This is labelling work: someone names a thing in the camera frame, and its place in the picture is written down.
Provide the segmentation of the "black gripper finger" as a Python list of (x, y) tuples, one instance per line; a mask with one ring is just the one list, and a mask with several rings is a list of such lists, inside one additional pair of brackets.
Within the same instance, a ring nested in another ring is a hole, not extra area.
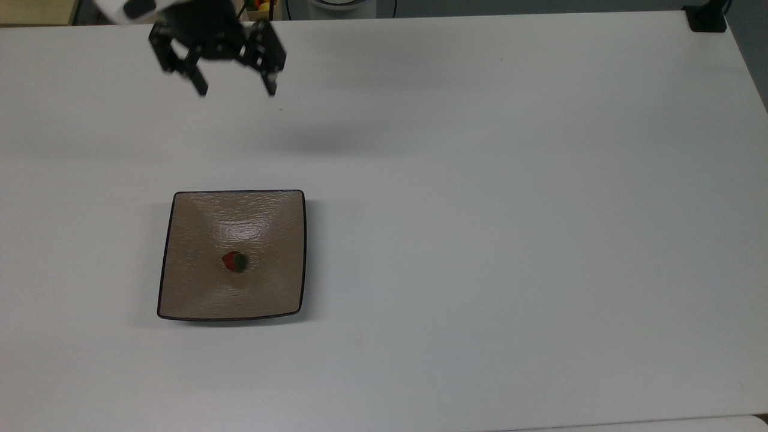
[(270, 21), (257, 21), (244, 28), (238, 62), (258, 73), (269, 96), (276, 95), (277, 77), (284, 70), (286, 51)]
[(149, 43), (162, 71), (165, 74), (178, 74), (192, 84), (200, 97), (206, 96), (208, 94), (208, 82), (204, 79), (197, 65), (200, 60), (197, 47), (188, 51), (185, 58), (180, 58), (173, 49), (174, 40), (175, 36), (168, 25), (155, 23), (152, 26)]

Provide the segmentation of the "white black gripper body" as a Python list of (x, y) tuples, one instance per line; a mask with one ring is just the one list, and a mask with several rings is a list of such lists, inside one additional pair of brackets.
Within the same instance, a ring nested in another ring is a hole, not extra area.
[(246, 44), (246, 30), (231, 1), (96, 1), (111, 22), (132, 25), (150, 17), (148, 40), (159, 58), (175, 55), (173, 42), (193, 58), (230, 59)]

